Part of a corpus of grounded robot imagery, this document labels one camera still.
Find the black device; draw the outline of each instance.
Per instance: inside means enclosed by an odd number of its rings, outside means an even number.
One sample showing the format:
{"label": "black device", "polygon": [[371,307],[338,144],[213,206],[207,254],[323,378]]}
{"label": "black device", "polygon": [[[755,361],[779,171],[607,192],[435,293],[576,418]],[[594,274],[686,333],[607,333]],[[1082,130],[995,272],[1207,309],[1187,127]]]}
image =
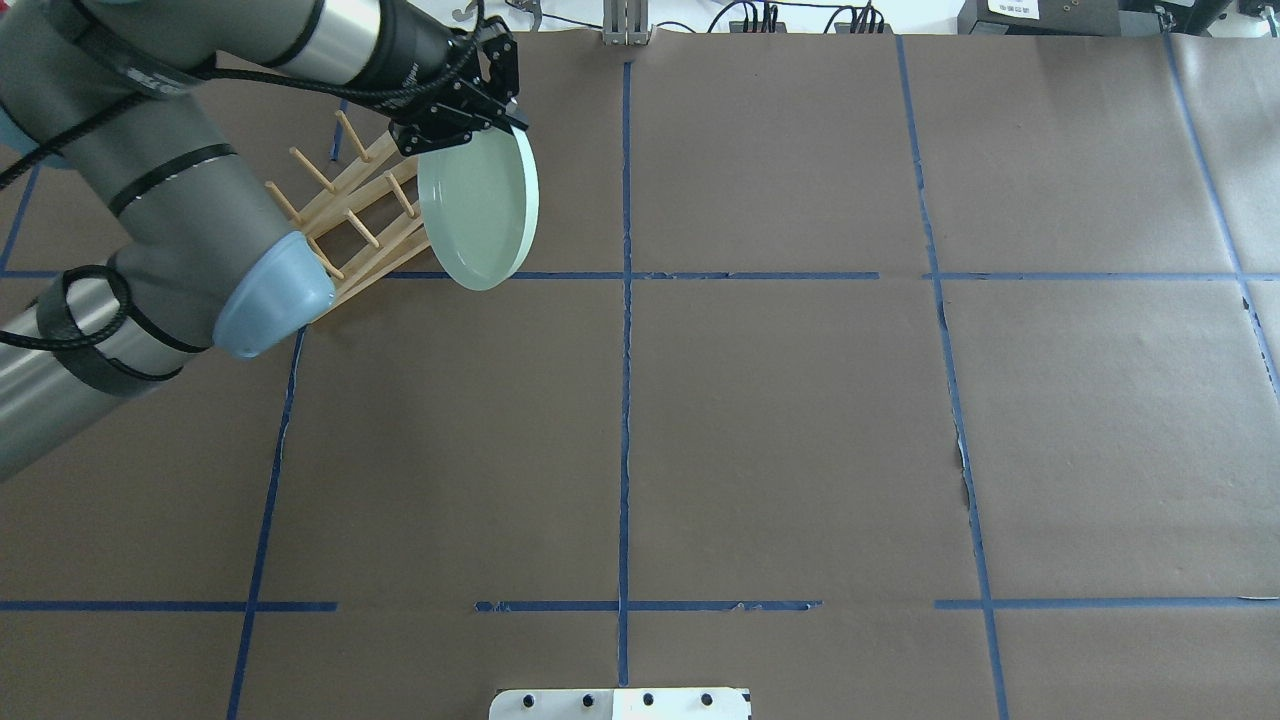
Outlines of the black device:
{"label": "black device", "polygon": [[1120,35],[1119,0],[965,0],[960,35]]}

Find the white label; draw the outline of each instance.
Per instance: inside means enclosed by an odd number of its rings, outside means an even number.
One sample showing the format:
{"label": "white label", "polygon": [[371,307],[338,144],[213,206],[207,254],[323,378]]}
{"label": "white label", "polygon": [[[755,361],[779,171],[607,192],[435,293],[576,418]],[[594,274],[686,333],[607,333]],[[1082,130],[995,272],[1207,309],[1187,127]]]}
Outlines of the white label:
{"label": "white label", "polygon": [[1039,19],[1039,0],[987,0],[987,9],[1010,18]]}

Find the black cable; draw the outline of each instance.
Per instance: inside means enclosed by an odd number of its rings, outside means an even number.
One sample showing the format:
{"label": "black cable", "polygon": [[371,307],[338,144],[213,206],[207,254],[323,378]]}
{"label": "black cable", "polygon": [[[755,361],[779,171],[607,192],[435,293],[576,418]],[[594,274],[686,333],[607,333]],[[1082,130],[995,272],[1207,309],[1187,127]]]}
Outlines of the black cable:
{"label": "black cable", "polygon": [[657,26],[654,26],[654,27],[667,27],[667,26],[672,26],[672,27],[682,27],[682,28],[687,29],[689,32],[691,32],[691,33],[694,33],[694,35],[696,35],[696,33],[698,33],[698,31],[696,31],[696,29],[694,29],[694,28],[691,28],[691,27],[686,26],[685,23],[677,23],[676,20],[666,20],[666,22],[660,22],[660,23],[658,23],[658,24],[657,24]]}
{"label": "black cable", "polygon": [[61,352],[65,350],[93,347],[115,334],[124,327],[124,322],[128,320],[129,315],[133,313],[133,291],[129,290],[129,283],[124,279],[124,275],[105,265],[84,265],[73,270],[67,270],[63,275],[63,282],[65,283],[64,287],[69,288],[70,283],[87,278],[102,278],[110,283],[111,292],[115,295],[116,302],[119,302],[119,307],[115,310],[115,314],[111,315],[111,320],[102,325],[102,329],[78,338],[29,337],[0,331],[0,345],[9,345],[23,350]]}
{"label": "black cable", "polygon": [[791,8],[824,8],[824,9],[837,9],[844,8],[844,5],[832,5],[824,3],[791,3],[790,0],[769,0],[774,5],[788,5]]}
{"label": "black cable", "polygon": [[861,12],[854,18],[850,33],[873,35],[884,32],[884,14],[877,10],[869,1],[863,5]]}
{"label": "black cable", "polygon": [[18,161],[9,165],[3,173],[0,173],[0,191],[17,182],[18,178],[27,174],[32,168],[38,165],[50,155],[96,131],[115,118],[119,118],[133,108],[137,108],[146,100],[150,100],[150,97],[142,95],[141,92],[125,95],[111,105],[108,105],[105,109],[99,110],[97,114],[92,115],[87,120],[49,138],[46,142],[41,143],[40,147],[27,152],[19,158]]}
{"label": "black cable", "polygon": [[735,5],[744,5],[744,9],[742,9],[742,29],[746,29],[746,26],[748,26],[746,8],[750,8],[750,10],[751,10],[750,24],[755,26],[755,24],[758,24],[760,22],[760,15],[758,14],[759,13],[759,8],[755,6],[755,3],[753,3],[751,0],[733,0],[728,5],[724,5],[723,8],[721,8],[719,13],[716,13],[716,17],[712,18],[712,24],[707,26],[707,32],[714,31],[716,29],[716,23],[718,23],[721,20],[721,18],[723,18],[724,14],[728,13],[730,9],[733,8]]}
{"label": "black cable", "polygon": [[844,13],[845,10],[849,10],[850,23],[858,22],[858,8],[854,8],[852,5],[841,5],[835,13],[831,14],[831,19],[827,20],[827,27],[822,28],[823,35],[831,32],[831,27],[836,24],[836,18],[838,18],[840,13]]}
{"label": "black cable", "polygon": [[572,18],[562,18],[562,17],[559,17],[559,15],[553,15],[553,14],[550,14],[550,13],[543,13],[543,17],[544,17],[544,18],[550,18],[550,19],[553,19],[553,20],[559,20],[559,22],[562,22],[562,23],[568,23],[568,24],[571,24],[571,26],[579,26],[579,27],[589,27],[589,28],[591,28],[591,29],[604,29],[604,27],[603,27],[603,26],[596,26],[596,24],[591,24],[591,23],[584,23],[582,20],[575,20],[575,19],[572,19]]}
{"label": "black cable", "polygon": [[[218,69],[202,70],[192,73],[193,77],[204,81],[210,79],[242,79],[248,82],[260,82],[264,85],[276,85],[280,87],[292,87],[294,90],[305,90],[310,92],[324,92],[326,95],[333,95],[343,100],[352,100],[356,102],[379,102],[384,100],[401,100],[406,97],[417,97],[419,95],[425,95],[429,92],[435,92],[436,90],[444,87],[447,83],[457,79],[458,73],[462,72],[462,67],[467,64],[468,59],[475,54],[476,49],[480,46],[480,29],[484,27],[484,0],[476,0],[476,24],[471,29],[471,36],[467,40],[466,46],[458,55],[458,59],[452,64],[445,65],[444,70],[433,81],[424,85],[415,85],[410,87],[399,87],[394,90],[353,90],[349,87],[343,87],[340,85],[329,85],[326,82],[315,82],[307,79],[297,79],[284,76],[276,76],[271,73],[262,73],[257,70],[229,70]],[[40,164],[41,160],[49,158],[50,155],[58,152],[63,147],[76,142],[77,140],[84,137],[86,135],[93,132],[95,129],[105,126],[106,123],[119,118],[128,110],[141,105],[143,101],[150,100],[146,95],[133,94],[116,100],[114,104],[99,110],[97,114],[92,115],[87,120],[77,124],[76,127],[67,129],[50,140],[42,142],[40,147],[36,147],[17,163],[9,165],[3,173],[0,173],[0,191],[12,186],[22,176],[27,174],[28,170]]]}

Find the blue tape line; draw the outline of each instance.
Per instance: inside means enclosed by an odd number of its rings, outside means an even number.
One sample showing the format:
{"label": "blue tape line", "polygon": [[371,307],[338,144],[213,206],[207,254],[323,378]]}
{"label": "blue tape line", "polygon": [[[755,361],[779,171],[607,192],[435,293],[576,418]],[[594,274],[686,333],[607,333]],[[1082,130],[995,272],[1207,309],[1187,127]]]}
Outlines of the blue tape line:
{"label": "blue tape line", "polygon": [[635,612],[808,612],[822,607],[820,600],[634,600]]}
{"label": "blue tape line", "polygon": [[982,520],[978,516],[978,493],[974,491],[969,438],[965,433],[964,410],[960,406],[960,383],[956,379],[955,355],[951,350],[951,331],[947,328],[946,299],[942,295],[937,242],[933,236],[933,219],[929,217],[929,206],[924,195],[924,160],[920,156],[920,136],[915,124],[915,106],[911,101],[911,81],[906,68],[906,47],[902,44],[902,36],[895,36],[893,40],[897,44],[897,69],[902,78],[902,102],[906,108],[906,128],[911,140],[911,161],[915,167],[915,188],[920,205],[920,220],[924,223],[924,236],[928,241],[929,272],[933,278],[933,300],[937,305],[938,331],[942,334],[942,355],[947,369],[947,392],[951,396],[951,414],[956,425],[956,442],[960,446],[960,464],[964,471],[965,487],[969,492],[969,533],[973,539],[974,560],[978,564],[978,587],[982,592],[982,614],[987,626],[987,655],[991,659],[996,708],[1000,714],[1000,720],[1009,720],[1005,669],[1000,660],[1000,639],[996,635],[996,611],[991,602],[991,579],[987,574],[987,551],[983,547]]}
{"label": "blue tape line", "polygon": [[56,270],[4,270],[0,273],[0,278],[13,278],[13,279],[49,279],[56,278],[60,273]]}
{"label": "blue tape line", "polygon": [[[347,102],[346,100],[343,100],[342,102],[338,102],[338,109],[342,110],[343,113],[346,113],[347,108],[349,108],[349,106],[351,106],[349,102]],[[333,149],[329,151],[329,160],[337,160],[338,156],[342,154],[342,140],[343,140],[343,137],[342,137],[343,136],[342,122],[340,120],[334,120],[333,126],[334,126],[334,128],[333,128]]]}
{"label": "blue tape line", "polygon": [[[1125,610],[1158,607],[1272,607],[1274,598],[1247,597],[1076,597],[1076,598],[1011,598],[992,601],[996,610]],[[934,610],[982,610],[980,600],[938,600]]]}
{"label": "blue tape line", "polygon": [[[244,612],[244,602],[184,600],[4,600],[0,612]],[[337,612],[337,602],[264,602],[259,612]]]}
{"label": "blue tape line", "polygon": [[616,600],[477,602],[476,612],[617,612]]}
{"label": "blue tape line", "polygon": [[255,612],[337,612],[337,602],[259,602]]}
{"label": "blue tape line", "polygon": [[271,516],[275,512],[275,496],[280,487],[280,469],[284,465],[284,438],[293,418],[293,398],[298,389],[298,361],[302,357],[302,343],[307,329],[298,331],[293,341],[293,360],[289,365],[289,382],[284,389],[284,410],[280,414],[280,430],[275,438],[275,457],[271,461],[271,482],[266,487],[266,502],[262,507],[262,527],[257,533],[257,552],[253,557],[253,575],[248,584],[248,602],[244,605],[244,625],[241,628],[239,652],[236,655],[236,674],[232,678],[232,694],[227,702],[227,719],[233,720],[239,712],[241,691],[244,687],[244,667],[248,664],[250,641],[253,639],[253,619],[257,614],[257,597],[262,589],[262,568],[266,565],[266,547],[271,538]]}
{"label": "blue tape line", "polygon": [[31,196],[36,192],[36,181],[40,179],[40,165],[31,169],[27,178],[27,187],[22,191],[22,200],[18,201],[18,211],[13,215],[13,224],[9,225],[9,236],[5,238],[4,250],[0,250],[0,272],[9,266],[9,256],[18,243],[18,231],[22,229],[22,219],[27,215],[27,206],[31,205]]}
{"label": "blue tape line", "polygon": [[[617,612],[620,603],[612,600],[566,600],[566,601],[503,601],[477,602],[476,612]],[[630,612],[728,612],[744,610],[748,612],[808,612],[822,607],[820,600],[632,600],[627,602]]]}
{"label": "blue tape line", "polygon": [[[388,278],[397,281],[447,281],[449,274],[440,270],[397,270],[387,273]],[[621,281],[622,273],[594,272],[594,270],[562,270],[562,272],[520,272],[511,275],[513,281]]]}
{"label": "blue tape line", "polygon": [[0,612],[244,612],[243,602],[6,600]]}
{"label": "blue tape line", "polygon": [[[1151,282],[1235,282],[1230,273],[940,273],[943,281],[1151,281]],[[922,279],[933,279],[932,274]]]}
{"label": "blue tape line", "polygon": [[618,493],[618,687],[631,682],[631,63],[622,64],[622,451]]}
{"label": "blue tape line", "polygon": [[[627,273],[608,270],[527,270],[511,275],[513,281],[622,281]],[[388,278],[398,281],[445,281],[448,273],[439,270],[398,270],[387,273]],[[689,273],[631,273],[635,281],[878,281],[879,273],[739,273],[739,272],[689,272]]]}
{"label": "blue tape line", "polygon": [[1271,354],[1271,345],[1267,342],[1267,334],[1262,329],[1262,322],[1258,319],[1258,306],[1253,302],[1253,293],[1249,291],[1249,283],[1244,279],[1244,268],[1240,265],[1240,254],[1235,247],[1235,236],[1231,234],[1231,227],[1226,222],[1226,211],[1222,209],[1222,199],[1217,193],[1217,184],[1213,182],[1213,176],[1208,170],[1208,160],[1204,158],[1204,146],[1201,143],[1199,132],[1196,131],[1196,122],[1192,120],[1190,105],[1187,102],[1187,92],[1183,88],[1183,77],[1178,70],[1178,58],[1174,56],[1174,42],[1169,35],[1165,35],[1165,56],[1169,60],[1169,70],[1174,76],[1174,95],[1178,97],[1178,109],[1181,111],[1183,123],[1187,126],[1187,133],[1192,140],[1192,149],[1196,151],[1196,161],[1199,164],[1201,176],[1204,178],[1204,186],[1208,188],[1208,197],[1213,205],[1213,214],[1217,217],[1217,224],[1222,229],[1222,240],[1226,242],[1226,254],[1231,259],[1231,269],[1235,272],[1236,282],[1240,286],[1240,295],[1244,297],[1244,302],[1249,306],[1249,324],[1253,325],[1253,337],[1257,338],[1258,351],[1262,352],[1262,364],[1266,366],[1267,375],[1270,375],[1271,393],[1275,395],[1276,401],[1280,402],[1280,373],[1276,373],[1275,355]]}
{"label": "blue tape line", "polygon": [[878,281],[879,273],[635,273],[637,281]]}

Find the plate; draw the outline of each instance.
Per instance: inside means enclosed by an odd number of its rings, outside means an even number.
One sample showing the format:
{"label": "plate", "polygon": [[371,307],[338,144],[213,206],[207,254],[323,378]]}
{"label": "plate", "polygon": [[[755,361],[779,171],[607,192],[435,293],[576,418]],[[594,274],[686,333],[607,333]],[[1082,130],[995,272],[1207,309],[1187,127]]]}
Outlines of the plate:
{"label": "plate", "polygon": [[520,269],[538,228],[538,168],[529,136],[493,128],[417,161],[422,225],[458,284],[492,290]]}

